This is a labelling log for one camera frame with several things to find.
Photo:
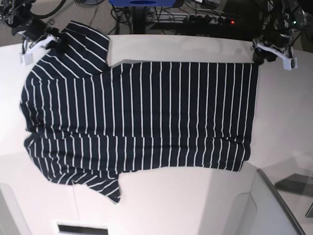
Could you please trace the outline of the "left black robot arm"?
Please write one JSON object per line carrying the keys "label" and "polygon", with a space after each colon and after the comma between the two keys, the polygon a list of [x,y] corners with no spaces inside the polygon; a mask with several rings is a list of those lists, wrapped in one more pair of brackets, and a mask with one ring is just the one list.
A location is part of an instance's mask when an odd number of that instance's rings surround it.
{"label": "left black robot arm", "polygon": [[260,10],[262,23],[260,36],[252,40],[253,62],[283,60],[283,68],[297,68],[293,45],[296,32],[313,28],[313,2],[311,0],[265,0]]}

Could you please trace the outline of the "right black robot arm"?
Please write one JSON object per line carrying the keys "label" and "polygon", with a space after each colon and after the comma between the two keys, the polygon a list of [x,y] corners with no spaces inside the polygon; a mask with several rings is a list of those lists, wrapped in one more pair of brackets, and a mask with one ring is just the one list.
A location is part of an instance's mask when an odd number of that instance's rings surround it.
{"label": "right black robot arm", "polygon": [[22,35],[22,55],[31,54],[33,50],[42,47],[52,49],[57,53],[65,53],[68,49],[67,37],[59,29],[53,27],[54,20],[47,19],[55,15],[66,3],[59,5],[45,15],[31,12],[34,0],[2,0],[0,2],[0,22],[9,28],[13,36]]}

